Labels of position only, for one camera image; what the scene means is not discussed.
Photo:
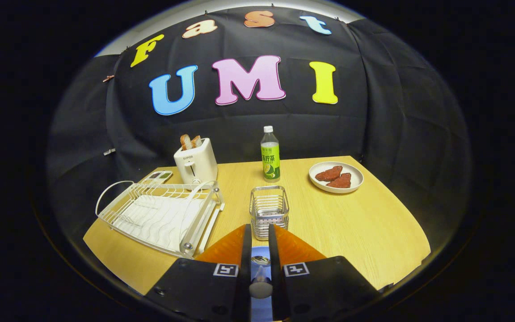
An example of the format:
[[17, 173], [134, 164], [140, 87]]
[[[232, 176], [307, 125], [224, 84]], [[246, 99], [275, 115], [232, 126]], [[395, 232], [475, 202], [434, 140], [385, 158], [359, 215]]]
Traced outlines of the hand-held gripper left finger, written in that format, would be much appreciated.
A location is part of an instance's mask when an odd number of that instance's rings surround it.
[[179, 258], [145, 302], [174, 322], [249, 322], [252, 233], [241, 225], [196, 259]]

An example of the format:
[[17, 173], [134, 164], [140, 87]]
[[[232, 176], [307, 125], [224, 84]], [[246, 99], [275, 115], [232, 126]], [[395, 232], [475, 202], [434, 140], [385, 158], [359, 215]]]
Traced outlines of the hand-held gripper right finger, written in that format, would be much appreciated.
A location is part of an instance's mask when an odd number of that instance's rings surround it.
[[380, 292], [345, 257], [325, 257], [274, 224], [269, 226], [269, 251], [274, 320], [356, 320], [380, 298]]

